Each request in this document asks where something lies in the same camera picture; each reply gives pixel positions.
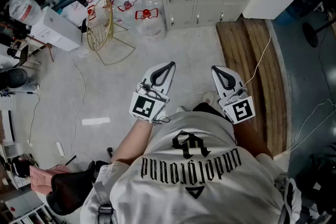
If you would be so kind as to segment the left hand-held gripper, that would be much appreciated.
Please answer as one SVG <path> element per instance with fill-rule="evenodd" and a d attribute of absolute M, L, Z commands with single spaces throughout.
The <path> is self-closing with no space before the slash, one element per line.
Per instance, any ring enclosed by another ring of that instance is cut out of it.
<path fill-rule="evenodd" d="M 146 71 L 142 83 L 138 83 L 132 95 L 129 113 L 133 117 L 149 123 L 156 123 L 159 120 L 159 114 L 170 100 L 167 94 L 175 70 L 175 62 L 170 61 L 160 63 Z"/>

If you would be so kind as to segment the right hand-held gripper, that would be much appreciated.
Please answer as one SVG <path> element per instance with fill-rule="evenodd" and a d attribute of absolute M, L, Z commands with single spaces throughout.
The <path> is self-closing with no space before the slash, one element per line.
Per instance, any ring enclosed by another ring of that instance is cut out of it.
<path fill-rule="evenodd" d="M 247 87 L 240 75 L 223 66 L 212 66 L 212 76 L 220 96 L 219 106 L 232 124 L 241 123 L 255 116 L 252 96 L 248 94 Z M 236 91 L 227 96 L 227 91 Z"/>

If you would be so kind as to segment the person's left forearm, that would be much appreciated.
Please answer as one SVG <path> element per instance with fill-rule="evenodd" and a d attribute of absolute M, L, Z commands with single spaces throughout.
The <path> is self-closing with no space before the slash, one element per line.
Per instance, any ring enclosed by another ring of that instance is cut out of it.
<path fill-rule="evenodd" d="M 122 162 L 131 165 L 138 157 L 144 154 L 154 124 L 136 120 L 135 124 L 113 153 L 110 163 Z"/>

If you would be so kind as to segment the person's right forearm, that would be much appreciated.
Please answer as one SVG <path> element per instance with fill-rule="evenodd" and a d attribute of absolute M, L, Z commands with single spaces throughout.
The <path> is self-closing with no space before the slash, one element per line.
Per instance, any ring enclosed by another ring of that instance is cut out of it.
<path fill-rule="evenodd" d="M 273 159 L 263 138 L 256 132 L 253 125 L 248 120 L 234 124 L 233 129 L 236 143 L 239 147 L 250 152 L 253 157 L 265 154 Z"/>

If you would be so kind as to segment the person's black trousers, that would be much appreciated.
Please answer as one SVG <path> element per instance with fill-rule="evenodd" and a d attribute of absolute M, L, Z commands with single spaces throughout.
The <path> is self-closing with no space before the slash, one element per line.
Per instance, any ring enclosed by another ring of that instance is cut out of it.
<path fill-rule="evenodd" d="M 213 108 L 211 105 L 209 105 L 207 102 L 202 102 L 200 104 L 198 104 L 192 111 L 194 112 L 206 112 L 206 113 L 210 113 L 219 117 L 223 117 L 223 115 L 218 112 L 215 108 Z"/>

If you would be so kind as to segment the wooden slat platform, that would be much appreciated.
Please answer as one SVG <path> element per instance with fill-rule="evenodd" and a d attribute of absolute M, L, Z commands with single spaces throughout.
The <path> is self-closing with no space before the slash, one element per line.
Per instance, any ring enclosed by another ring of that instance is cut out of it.
<path fill-rule="evenodd" d="M 263 19 L 216 24 L 226 66 L 247 84 L 256 116 L 253 127 L 276 156 L 287 146 L 287 110 L 278 57 Z"/>

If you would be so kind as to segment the white tape strip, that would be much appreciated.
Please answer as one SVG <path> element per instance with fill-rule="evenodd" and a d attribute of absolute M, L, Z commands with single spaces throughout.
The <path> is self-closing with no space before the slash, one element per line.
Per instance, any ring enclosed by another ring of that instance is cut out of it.
<path fill-rule="evenodd" d="M 83 126 L 90 126 L 90 125 L 100 125 L 110 123 L 110 118 L 91 118 L 91 119 L 82 119 Z"/>

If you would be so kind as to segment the black floor fan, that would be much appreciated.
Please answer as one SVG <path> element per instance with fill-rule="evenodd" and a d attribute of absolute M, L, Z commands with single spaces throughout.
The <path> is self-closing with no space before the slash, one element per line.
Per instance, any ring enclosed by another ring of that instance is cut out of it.
<path fill-rule="evenodd" d="M 313 48 L 318 47 L 319 42 L 318 42 L 317 33 L 328 28 L 335 22 L 336 22 L 336 16 L 332 20 L 330 20 L 328 23 L 324 24 L 318 29 L 314 29 L 309 23 L 303 23 L 302 31 L 303 31 L 304 37 L 306 41 L 308 42 L 308 44 Z"/>

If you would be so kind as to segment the white carton box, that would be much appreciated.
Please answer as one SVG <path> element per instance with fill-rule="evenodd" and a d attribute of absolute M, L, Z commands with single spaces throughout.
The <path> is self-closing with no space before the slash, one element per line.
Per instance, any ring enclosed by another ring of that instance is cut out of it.
<path fill-rule="evenodd" d="M 30 33 L 38 40 L 70 52 L 81 46 L 81 30 L 50 7 L 41 11 Z"/>

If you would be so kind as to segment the white power strip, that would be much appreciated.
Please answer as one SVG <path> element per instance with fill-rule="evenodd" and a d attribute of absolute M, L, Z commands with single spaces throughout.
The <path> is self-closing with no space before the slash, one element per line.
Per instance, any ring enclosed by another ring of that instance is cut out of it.
<path fill-rule="evenodd" d="M 65 157 L 65 152 L 62 146 L 62 143 L 58 140 L 55 140 L 55 146 L 57 148 L 57 151 L 61 157 Z"/>

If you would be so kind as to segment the black round appliance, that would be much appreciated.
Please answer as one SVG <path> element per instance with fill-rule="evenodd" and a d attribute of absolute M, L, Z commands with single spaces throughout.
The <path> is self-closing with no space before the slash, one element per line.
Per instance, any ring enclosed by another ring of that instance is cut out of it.
<path fill-rule="evenodd" d="M 0 70 L 0 90 L 36 92 L 39 90 L 39 84 L 28 76 L 25 69 L 12 68 Z"/>

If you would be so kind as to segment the black mesh office chair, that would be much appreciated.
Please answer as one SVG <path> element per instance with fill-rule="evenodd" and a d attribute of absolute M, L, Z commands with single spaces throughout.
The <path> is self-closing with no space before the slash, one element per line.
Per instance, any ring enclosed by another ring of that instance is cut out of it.
<path fill-rule="evenodd" d="M 104 161 L 91 161 L 83 172 L 61 173 L 52 176 L 51 191 L 46 195 L 48 206 L 60 215 L 66 216 L 79 209 L 96 182 Z"/>

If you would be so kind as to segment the clear plastic water barrel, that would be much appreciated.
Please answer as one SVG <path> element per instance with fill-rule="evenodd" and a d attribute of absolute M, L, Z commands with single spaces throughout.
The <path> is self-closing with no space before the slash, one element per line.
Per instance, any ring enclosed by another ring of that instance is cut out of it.
<path fill-rule="evenodd" d="M 12 0 L 8 10 L 11 18 L 28 26 L 35 25 L 41 17 L 40 6 L 34 0 Z"/>

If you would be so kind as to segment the pink cloth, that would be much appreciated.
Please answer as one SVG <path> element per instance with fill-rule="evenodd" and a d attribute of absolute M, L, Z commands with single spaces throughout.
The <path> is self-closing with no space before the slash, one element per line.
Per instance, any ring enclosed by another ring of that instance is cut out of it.
<path fill-rule="evenodd" d="M 31 189 L 37 193 L 48 195 L 52 192 L 51 179 L 56 174 L 71 173 L 65 165 L 56 165 L 50 169 L 40 169 L 36 166 L 29 167 Z"/>

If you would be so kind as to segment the wooden frame stool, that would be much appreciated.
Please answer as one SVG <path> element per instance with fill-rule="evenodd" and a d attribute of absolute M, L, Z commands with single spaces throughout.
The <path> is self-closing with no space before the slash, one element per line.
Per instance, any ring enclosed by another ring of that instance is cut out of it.
<path fill-rule="evenodd" d="M 48 48 L 51 60 L 54 62 L 54 58 L 51 52 L 52 47 L 52 44 L 42 42 L 30 35 L 27 35 L 25 39 L 13 37 L 11 45 L 6 52 L 8 56 L 19 61 L 17 64 L 19 67 L 33 69 L 32 67 L 26 66 L 25 64 L 31 63 L 33 65 L 40 65 L 40 62 L 35 59 L 35 54 L 42 51 L 43 48 Z"/>

